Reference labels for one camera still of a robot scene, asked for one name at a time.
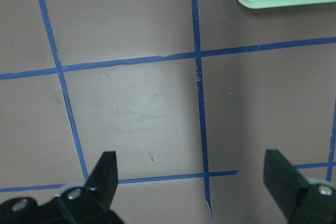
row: blue tape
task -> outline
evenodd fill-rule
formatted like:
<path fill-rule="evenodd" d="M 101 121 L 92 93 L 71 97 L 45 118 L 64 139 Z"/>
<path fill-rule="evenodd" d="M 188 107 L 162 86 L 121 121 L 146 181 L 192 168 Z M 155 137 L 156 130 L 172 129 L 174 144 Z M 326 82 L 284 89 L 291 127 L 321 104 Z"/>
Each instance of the blue tape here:
<path fill-rule="evenodd" d="M 193 15 L 195 52 L 199 52 L 201 50 L 201 35 L 199 31 L 198 0 L 191 0 L 191 9 Z"/>
<path fill-rule="evenodd" d="M 182 174 L 182 175 L 148 177 L 148 178 L 131 178 L 131 179 L 121 179 L 118 181 L 118 184 L 133 184 L 133 183 L 178 180 L 178 179 L 189 179 L 189 178 L 203 178 L 203 177 L 204 177 L 204 173 L 194 173 L 194 174 Z"/>
<path fill-rule="evenodd" d="M 201 58 L 201 35 L 200 35 L 200 21 L 198 16 L 198 0 L 191 0 L 192 15 L 193 15 L 193 29 L 194 29 L 194 45 L 195 45 L 195 61 L 197 74 L 197 88 L 198 88 L 198 109 L 200 113 L 199 122 L 201 127 L 202 140 L 202 155 L 203 155 L 203 171 L 204 171 L 204 191 L 205 199 L 209 205 L 211 212 L 211 194 L 210 194 L 210 179 L 209 179 L 209 163 L 208 163 L 208 148 L 206 139 L 205 126 L 205 109 L 204 109 L 204 92 L 203 92 L 203 74 L 202 74 L 202 58 Z"/>
<path fill-rule="evenodd" d="M 0 188 L 0 193 L 13 193 L 15 191 L 30 191 L 30 190 L 49 190 L 49 189 L 58 189 L 63 184 L 58 185 L 45 185 L 45 186 L 25 186 L 25 187 L 8 187 Z"/>
<path fill-rule="evenodd" d="M 295 165 L 294 167 L 296 169 L 311 169 L 311 168 L 324 168 L 329 167 L 330 163 L 314 163 L 314 164 L 302 164 L 302 165 Z"/>
<path fill-rule="evenodd" d="M 218 176 L 234 176 L 238 175 L 239 170 L 227 170 L 225 172 L 211 172 L 209 177 L 218 177 Z"/>
<path fill-rule="evenodd" d="M 75 64 L 75 65 L 63 66 L 62 70 L 64 72 L 70 72 L 70 71 L 78 71 L 78 70 L 93 69 L 93 68 L 107 68 L 107 67 L 113 67 L 117 65 L 135 65 L 135 64 L 170 61 L 170 60 L 191 59 L 194 57 L 195 56 L 192 52 L 186 52 L 183 54 L 175 54 L 175 55 L 170 55 L 166 57 L 149 56 L 149 57 L 122 59 L 122 60 L 109 60 L 109 61 L 101 61 L 101 62 L 93 62 L 93 63 Z"/>
<path fill-rule="evenodd" d="M 329 158 L 328 158 L 328 170 L 327 170 L 327 176 L 326 180 L 331 181 L 332 177 L 332 163 L 334 161 L 334 155 L 335 155 L 335 138 L 336 138 L 336 100 L 334 104 L 334 115 L 333 115 L 333 123 L 332 123 L 332 129 L 331 129 L 331 138 L 330 138 L 330 152 L 329 152 Z"/>
<path fill-rule="evenodd" d="M 333 43 L 336 43 L 336 37 L 284 41 L 284 42 L 277 42 L 277 43 L 246 46 L 246 47 L 233 47 L 233 48 L 202 51 L 202 57 L 218 56 L 218 55 L 232 55 L 232 54 L 240 54 L 244 52 L 257 52 L 257 51 L 275 50 L 275 49 L 290 48 L 290 47 L 324 45 L 324 44 L 333 44 Z"/>
<path fill-rule="evenodd" d="M 0 80 L 18 79 L 18 78 L 33 77 L 33 76 L 44 76 L 44 75 L 53 74 L 53 73 L 57 73 L 56 68 L 32 70 L 32 71 L 19 72 L 19 73 L 3 73 L 3 74 L 0 74 Z"/>
<path fill-rule="evenodd" d="M 77 154 L 78 154 L 78 158 L 79 158 L 79 163 L 82 169 L 82 173 L 83 173 L 83 177 L 84 179 L 88 178 L 88 171 L 86 168 L 86 164 L 85 164 L 85 160 L 84 160 L 84 155 L 83 155 L 83 151 L 80 145 L 80 141 L 79 141 L 79 136 L 78 136 L 78 132 L 77 132 L 77 127 L 75 124 L 75 119 L 73 117 L 73 113 L 72 113 L 72 109 L 71 109 L 71 105 L 70 105 L 70 101 L 69 101 L 69 97 L 68 97 L 68 88 L 67 88 L 67 84 L 65 81 L 65 77 L 64 77 L 64 73 L 62 71 L 62 65 L 58 59 L 58 55 L 57 55 L 57 47 L 56 47 L 56 42 L 55 42 L 55 38 L 54 38 L 54 33 L 53 33 L 53 29 L 51 27 L 51 23 L 50 23 L 50 19 L 49 19 L 49 15 L 48 15 L 48 9 L 47 9 L 47 5 L 45 0 L 38 0 L 39 5 L 40 5 L 40 9 L 41 9 L 41 13 L 42 13 L 42 18 L 45 24 L 45 28 L 46 28 L 46 32 L 47 32 L 47 36 L 48 36 L 48 40 L 49 40 L 49 44 L 50 44 L 50 48 L 51 48 L 51 52 L 52 52 L 52 56 L 54 58 L 54 62 L 55 62 L 55 66 L 57 69 L 57 74 L 58 74 L 58 78 L 62 87 L 62 92 L 63 92 L 63 96 L 64 96 L 64 101 L 66 104 L 66 109 L 68 112 L 68 117 L 70 120 L 70 124 L 71 124 L 71 129 L 72 129 L 72 135 L 73 135 L 73 139 L 75 142 L 75 146 L 76 146 L 76 150 L 77 150 Z"/>
<path fill-rule="evenodd" d="M 148 178 L 131 178 L 131 179 L 121 179 L 118 181 L 118 184 L 135 184 L 135 183 L 178 180 L 178 179 L 203 178 L 205 176 L 210 176 L 210 177 L 232 176 L 232 175 L 237 175 L 237 174 L 238 174 L 237 170 L 229 170 L 225 172 L 213 172 L 213 173 L 209 173 L 209 175 L 206 175 L 204 173 L 193 173 L 193 174 L 181 174 L 181 175 L 159 176 L 159 177 L 148 177 Z M 63 184 L 44 185 L 44 186 L 8 187 L 8 188 L 0 188 L 0 193 L 12 193 L 15 191 L 29 191 L 29 190 L 58 189 L 61 186 L 63 186 Z"/>
<path fill-rule="evenodd" d="M 324 45 L 324 44 L 333 44 L 333 43 L 336 43 L 336 37 L 285 41 L 285 42 L 261 44 L 261 45 L 246 46 L 246 47 L 215 49 L 215 50 L 201 51 L 200 54 L 201 54 L 201 57 L 211 57 L 211 56 L 219 56 L 219 55 L 240 54 L 240 53 L 245 53 L 245 52 L 274 50 L 274 49 L 281 49 L 281 48 L 288 48 L 288 47 L 313 46 L 313 45 Z M 195 57 L 196 57 L 195 52 L 186 52 L 186 53 L 181 53 L 181 54 L 170 55 L 167 57 L 149 56 L 149 57 L 110 60 L 110 61 L 93 62 L 93 63 L 80 63 L 80 64 L 75 64 L 75 65 L 62 66 L 61 69 L 63 72 L 70 72 L 70 71 L 78 71 L 78 70 L 93 69 L 93 68 L 113 67 L 116 65 L 134 65 L 134 64 L 152 63 L 152 62 L 160 62 L 160 61 L 192 59 Z M 3 74 L 0 74 L 0 80 L 17 79 L 17 78 L 32 77 L 32 76 L 43 76 L 43 75 L 52 74 L 52 73 L 57 73 L 56 68 L 32 70 L 32 71 L 18 72 L 18 73 L 3 73 Z"/>

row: metal screw head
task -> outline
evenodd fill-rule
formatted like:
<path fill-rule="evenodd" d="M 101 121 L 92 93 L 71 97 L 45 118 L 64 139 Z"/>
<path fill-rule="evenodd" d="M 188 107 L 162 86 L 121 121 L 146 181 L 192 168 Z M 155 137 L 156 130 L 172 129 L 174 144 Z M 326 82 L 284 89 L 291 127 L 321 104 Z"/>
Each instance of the metal screw head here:
<path fill-rule="evenodd" d="M 12 206 L 12 211 L 16 212 L 16 211 L 20 211 L 22 209 L 24 209 L 27 205 L 27 200 L 26 199 L 21 199 L 19 202 L 17 202 L 16 204 L 14 204 L 14 206 Z"/>
<path fill-rule="evenodd" d="M 326 196 L 332 195 L 332 189 L 329 186 L 319 186 L 319 193 Z"/>
<path fill-rule="evenodd" d="M 81 190 L 80 188 L 76 188 L 69 192 L 68 194 L 68 199 L 77 199 L 81 195 Z"/>

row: scuff mark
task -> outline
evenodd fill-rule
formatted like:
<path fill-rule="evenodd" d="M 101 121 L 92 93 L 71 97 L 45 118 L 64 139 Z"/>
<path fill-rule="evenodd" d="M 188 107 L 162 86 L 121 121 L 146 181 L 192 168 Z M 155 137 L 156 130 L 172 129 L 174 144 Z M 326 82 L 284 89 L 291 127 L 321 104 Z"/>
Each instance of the scuff mark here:
<path fill-rule="evenodd" d="M 152 153 L 151 153 L 150 151 L 148 151 L 148 152 L 149 152 L 149 155 L 151 156 L 151 160 L 152 160 L 152 162 L 154 163 L 154 158 L 153 158 Z"/>
<path fill-rule="evenodd" d="M 12 43 L 11 43 L 11 51 L 13 51 L 14 42 L 15 42 L 15 40 L 13 40 Z"/>
<path fill-rule="evenodd" d="M 164 56 L 161 56 L 161 55 L 160 55 L 160 57 L 161 57 L 162 59 L 164 59 L 164 58 L 168 58 L 168 57 L 172 57 L 172 56 L 174 56 L 174 55 L 164 55 Z"/>

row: beige floor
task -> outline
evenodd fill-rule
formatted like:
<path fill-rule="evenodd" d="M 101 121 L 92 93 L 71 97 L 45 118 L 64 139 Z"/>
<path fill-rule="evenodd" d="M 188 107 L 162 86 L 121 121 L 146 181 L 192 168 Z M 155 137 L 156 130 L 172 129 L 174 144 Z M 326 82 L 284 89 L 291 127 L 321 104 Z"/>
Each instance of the beige floor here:
<path fill-rule="evenodd" d="M 0 202 L 24 195 L 43 203 L 57 189 L 35 186 L 83 180 L 74 129 L 39 1 L 0 3 Z M 77 69 L 64 76 L 88 173 L 103 151 L 115 150 L 120 179 L 163 176 L 118 186 L 112 208 L 126 223 L 210 222 L 203 178 L 164 180 L 203 173 L 199 81 L 209 171 L 239 170 L 210 177 L 213 223 L 286 223 L 263 185 L 264 151 L 277 148 L 296 165 L 328 162 L 335 44 L 222 50 L 203 57 L 201 80 L 192 57 L 153 57 L 194 51 L 191 0 L 45 3 L 57 57 Z M 198 0 L 198 11 L 202 50 L 333 37 L 336 31 L 335 3 L 251 10 L 236 0 Z M 157 62 L 86 65 L 140 57 Z M 48 74 L 18 78 L 41 69 Z M 300 171 L 327 174 L 326 166 Z"/>

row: grid line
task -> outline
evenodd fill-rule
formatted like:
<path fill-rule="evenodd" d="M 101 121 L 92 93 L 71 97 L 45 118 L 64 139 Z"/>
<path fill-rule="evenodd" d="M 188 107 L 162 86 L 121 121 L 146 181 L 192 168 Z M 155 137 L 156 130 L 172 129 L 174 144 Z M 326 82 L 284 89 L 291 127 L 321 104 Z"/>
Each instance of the grid line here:
<path fill-rule="evenodd" d="M 311 164 L 300 164 L 294 167 L 298 170 L 300 169 L 311 169 L 311 168 L 325 168 L 330 165 L 336 166 L 336 162 L 325 162 L 325 163 L 311 163 Z M 170 175 L 170 176 L 158 176 L 158 177 L 147 177 L 147 178 L 130 178 L 130 179 L 120 179 L 118 184 L 135 184 L 135 183 L 146 183 L 146 182 L 162 182 L 166 180 L 179 180 L 179 179 L 192 179 L 192 178 L 202 178 L 204 176 L 218 177 L 218 176 L 235 176 L 238 175 L 238 170 L 228 170 L 223 172 L 210 172 L 208 175 L 204 173 L 194 173 L 194 174 L 180 174 L 180 175 Z M 6 187 L 0 188 L 0 193 L 12 193 L 16 191 L 29 191 L 29 190 L 49 190 L 58 189 L 64 184 L 56 185 L 40 185 L 40 186 L 25 186 L 25 187 Z"/>
<path fill-rule="evenodd" d="M 336 37 L 291 40 L 291 41 L 275 42 L 275 43 L 269 43 L 269 44 L 253 45 L 253 46 L 214 49 L 214 50 L 206 50 L 206 51 L 200 51 L 200 52 L 185 52 L 185 53 L 180 53 L 180 54 L 169 55 L 166 57 L 147 56 L 147 57 L 140 57 L 140 58 L 108 60 L 108 61 L 99 61 L 99 62 L 91 62 L 91 63 L 78 63 L 74 65 L 62 66 L 61 69 L 63 72 L 70 72 L 70 71 L 80 71 L 80 70 L 95 69 L 95 68 L 107 68 L 107 67 L 113 67 L 117 65 L 136 65 L 136 64 L 152 63 L 152 62 L 193 59 L 195 58 L 196 53 L 199 54 L 200 57 L 204 58 L 204 57 L 212 57 L 212 56 L 244 54 L 247 52 L 268 51 L 268 50 L 285 49 L 285 48 L 291 48 L 291 47 L 304 47 L 304 46 L 325 45 L 325 44 L 335 44 L 335 43 L 336 43 Z M 17 79 L 17 78 L 25 78 L 25 77 L 33 77 L 33 76 L 43 76 L 43 75 L 53 74 L 53 73 L 57 73 L 56 68 L 39 69 L 39 70 L 23 71 L 23 72 L 16 72 L 16 73 L 2 73 L 0 74 L 0 80 Z"/>
<path fill-rule="evenodd" d="M 333 167 L 333 161 L 334 161 L 334 155 L 335 155 L 335 141 L 336 141 L 336 100 L 334 104 L 334 115 L 333 115 L 333 123 L 332 123 L 332 129 L 331 129 L 331 138 L 330 138 L 330 152 L 329 152 L 329 158 L 328 158 L 328 170 L 327 170 L 327 176 L 326 180 L 331 181 L 332 177 L 332 167 Z"/>
<path fill-rule="evenodd" d="M 88 171 L 86 168 L 86 164 L 85 164 L 85 160 L 84 160 L 84 155 L 83 155 L 83 150 L 81 148 L 80 145 L 80 140 L 79 140 L 79 136 L 78 136 L 78 132 L 77 132 L 77 127 L 76 127 L 76 123 L 75 123 L 75 118 L 73 116 L 72 113 L 72 108 L 71 108 L 71 104 L 70 104 L 70 100 L 69 100 L 69 96 L 68 96 L 68 88 L 67 88 L 67 83 L 65 80 L 65 76 L 64 76 L 64 72 L 62 70 L 62 65 L 58 59 L 58 55 L 57 55 L 57 47 L 56 47 L 56 42 L 55 42 L 55 38 L 54 38 L 54 34 L 53 34 L 53 29 L 51 27 L 51 23 L 49 20 L 49 15 L 48 15 L 48 9 L 47 9 L 47 5 L 45 0 L 38 0 L 39 2 L 39 6 L 41 9 L 41 14 L 42 14 L 42 18 L 44 21 L 44 25 L 46 28 L 46 32 L 47 32 L 47 36 L 48 36 L 48 40 L 49 40 L 49 44 L 50 44 L 50 48 L 51 48 L 51 53 L 52 56 L 54 58 L 54 63 L 56 66 L 56 70 L 57 70 L 57 75 L 59 78 L 59 82 L 62 88 L 62 93 L 63 93 L 63 97 L 64 97 L 64 101 L 65 101 L 65 105 L 66 105 L 66 109 L 67 109 L 67 113 L 68 113 L 68 117 L 69 117 L 69 121 L 70 121 L 70 125 L 71 125 L 71 131 L 72 131 L 72 136 L 74 139 L 74 143 L 75 143 L 75 147 L 76 147 L 76 151 L 77 151 L 77 155 L 79 158 L 79 163 L 82 169 L 82 173 L 83 173 L 83 177 L 84 179 L 88 178 Z"/>
<path fill-rule="evenodd" d="M 195 63 L 196 63 L 196 74 L 197 74 L 198 111 L 200 114 L 199 124 L 201 128 L 203 172 L 205 175 L 204 176 L 204 192 L 205 192 L 205 200 L 207 201 L 209 209 L 210 209 L 210 219 L 212 219 L 208 147 L 207 147 L 207 139 L 206 139 L 205 108 L 204 108 L 203 71 L 202 71 L 202 57 L 201 57 L 201 35 L 199 31 L 200 21 L 199 21 L 199 15 L 198 15 L 198 0 L 191 0 L 191 4 L 192 4 L 193 30 L 194 30 Z"/>

